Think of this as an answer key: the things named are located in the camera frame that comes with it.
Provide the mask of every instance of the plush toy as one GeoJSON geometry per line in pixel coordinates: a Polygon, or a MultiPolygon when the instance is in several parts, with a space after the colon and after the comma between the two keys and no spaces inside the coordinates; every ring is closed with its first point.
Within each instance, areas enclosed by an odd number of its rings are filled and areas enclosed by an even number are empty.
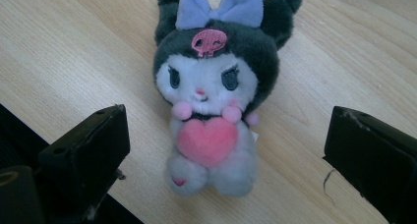
{"type": "Polygon", "coordinates": [[[257,177],[249,129],[270,94],[276,51],[291,35],[302,0],[158,0],[155,83],[172,105],[170,187],[189,196],[214,186],[243,196],[257,177]]]}

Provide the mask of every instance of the white plush fur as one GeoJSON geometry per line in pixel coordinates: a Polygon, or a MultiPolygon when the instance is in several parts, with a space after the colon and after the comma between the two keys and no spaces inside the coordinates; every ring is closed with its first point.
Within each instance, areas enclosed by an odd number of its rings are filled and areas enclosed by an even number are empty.
{"type": "Polygon", "coordinates": [[[236,100],[235,106],[244,110],[254,98],[258,80],[246,62],[233,54],[209,59],[172,55],[156,74],[156,85],[165,99],[173,104],[187,101],[196,113],[220,115],[221,110],[228,106],[232,99],[236,100]],[[239,86],[230,91],[222,84],[221,73],[236,65],[239,70],[239,86]],[[172,88],[170,85],[169,67],[180,74],[178,88],[172,88]],[[197,88],[201,88],[205,95],[197,94],[197,88]]]}
{"type": "MultiPolygon", "coordinates": [[[[192,105],[193,112],[221,115],[222,109],[229,105],[245,110],[254,98],[258,80],[247,63],[233,54],[198,60],[173,55],[156,74],[156,84],[165,99],[173,104],[186,101],[192,105]],[[227,90],[222,84],[221,74],[235,66],[239,70],[239,84],[236,89],[227,90]],[[171,87],[170,67],[180,74],[178,88],[171,87]],[[197,88],[202,89],[205,94],[198,94],[197,88]]],[[[182,121],[171,119],[170,127],[174,139],[183,125],[182,121]]],[[[236,127],[238,130],[236,147],[215,167],[204,167],[187,159],[174,146],[166,169],[166,179],[170,187],[184,196],[195,194],[205,186],[215,186],[223,195],[247,194],[257,174],[255,140],[243,121],[238,121],[236,127]],[[186,183],[177,186],[172,178],[185,179],[186,183]]]]}

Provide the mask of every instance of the plush heart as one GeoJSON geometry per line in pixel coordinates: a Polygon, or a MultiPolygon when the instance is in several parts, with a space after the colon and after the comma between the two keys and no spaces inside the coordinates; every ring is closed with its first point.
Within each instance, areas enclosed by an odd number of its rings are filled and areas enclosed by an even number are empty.
{"type": "Polygon", "coordinates": [[[221,117],[208,121],[193,119],[184,124],[177,146],[184,156],[206,167],[217,165],[236,146],[237,129],[221,117]]]}

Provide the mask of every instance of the pink nose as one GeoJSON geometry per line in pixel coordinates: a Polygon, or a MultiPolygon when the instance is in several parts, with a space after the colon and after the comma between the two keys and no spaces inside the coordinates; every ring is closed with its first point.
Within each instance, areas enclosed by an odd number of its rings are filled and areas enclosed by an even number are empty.
{"type": "Polygon", "coordinates": [[[205,92],[201,88],[197,88],[196,93],[199,94],[199,95],[205,94],[205,92]]]}

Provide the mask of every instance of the black object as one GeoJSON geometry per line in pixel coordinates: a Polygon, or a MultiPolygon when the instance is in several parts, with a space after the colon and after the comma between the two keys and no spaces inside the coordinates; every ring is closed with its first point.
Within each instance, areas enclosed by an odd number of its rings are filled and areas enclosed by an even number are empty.
{"type": "Polygon", "coordinates": [[[142,223],[107,194],[129,151],[123,105],[52,145],[0,105],[0,223],[142,223]]]}
{"type": "Polygon", "coordinates": [[[389,223],[417,223],[417,140],[359,111],[334,107],[324,160],[389,223]]]}

